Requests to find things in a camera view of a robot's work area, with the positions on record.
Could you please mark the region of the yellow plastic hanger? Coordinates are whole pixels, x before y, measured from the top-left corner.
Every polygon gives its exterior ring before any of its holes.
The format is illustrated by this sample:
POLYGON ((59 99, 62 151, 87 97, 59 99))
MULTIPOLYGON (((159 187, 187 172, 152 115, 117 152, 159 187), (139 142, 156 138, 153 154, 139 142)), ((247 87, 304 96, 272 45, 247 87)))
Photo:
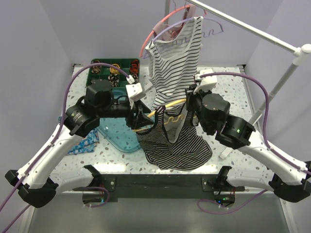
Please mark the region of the yellow plastic hanger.
MULTIPOLYGON (((175 101, 173 101, 173 102, 171 102, 171 103, 166 104, 166 105, 165 105, 165 108, 166 108, 166 109, 170 109, 170 108, 172 108, 172 107, 174 107, 174 106, 179 106, 179 105, 181 105, 182 103, 185 103, 185 102, 186 102, 186 99, 175 100, 175 101)), ((147 115, 147 117, 151 118, 152 116, 155 115, 155 113, 156 113, 156 111, 152 111, 151 113, 149 113, 149 114, 147 115)), ((167 119, 166 122, 163 122, 163 126, 165 126, 165 125, 167 125, 167 124, 170 125, 170 124, 179 122, 179 120, 182 119, 182 116, 183 116, 182 114, 181 114, 181 115, 178 115, 176 119, 174 119, 173 116, 170 116, 170 117, 167 119)), ((193 116, 193 120, 191 120, 190 122, 191 122, 191 123, 195 123, 195 127, 198 126, 198 121, 197 121, 197 119, 196 119, 196 116, 193 116)), ((147 130, 147 128, 141 128, 141 129, 132 130, 132 131, 137 133, 137 132, 142 132, 142 131, 146 131, 146 130, 147 130)))

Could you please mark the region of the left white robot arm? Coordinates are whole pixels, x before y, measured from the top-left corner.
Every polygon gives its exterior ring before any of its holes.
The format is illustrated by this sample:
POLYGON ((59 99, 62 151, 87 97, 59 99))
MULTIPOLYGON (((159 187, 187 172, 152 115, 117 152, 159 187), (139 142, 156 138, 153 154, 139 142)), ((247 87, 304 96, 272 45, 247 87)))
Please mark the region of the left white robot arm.
POLYGON ((145 91, 140 83, 126 86, 126 97, 114 97, 107 80, 95 80, 86 88, 85 95, 68 108, 49 141, 19 170, 9 170, 5 177, 18 189, 24 202, 35 208, 49 203, 57 194, 76 188, 96 190, 102 183, 101 173, 92 165, 64 176, 52 172, 66 154, 80 143, 102 118, 124 118, 132 130, 151 125, 146 116, 150 109, 141 101, 145 91))

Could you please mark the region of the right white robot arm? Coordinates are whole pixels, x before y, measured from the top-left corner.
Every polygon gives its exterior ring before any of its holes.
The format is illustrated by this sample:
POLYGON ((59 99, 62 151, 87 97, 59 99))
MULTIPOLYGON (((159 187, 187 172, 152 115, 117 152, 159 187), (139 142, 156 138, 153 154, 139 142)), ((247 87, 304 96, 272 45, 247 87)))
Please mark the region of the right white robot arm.
POLYGON ((192 84, 185 91, 186 108, 195 113, 203 131, 213 135, 220 144, 249 155, 269 169, 267 174, 260 174, 223 166, 211 185, 220 191, 242 186, 265 189, 293 203, 311 195, 310 162, 299 161, 286 153, 283 156, 293 164, 283 161, 276 155, 282 153, 281 150, 269 148, 253 125, 229 113, 230 103, 221 95, 203 90, 196 92, 196 88, 197 85, 192 84))

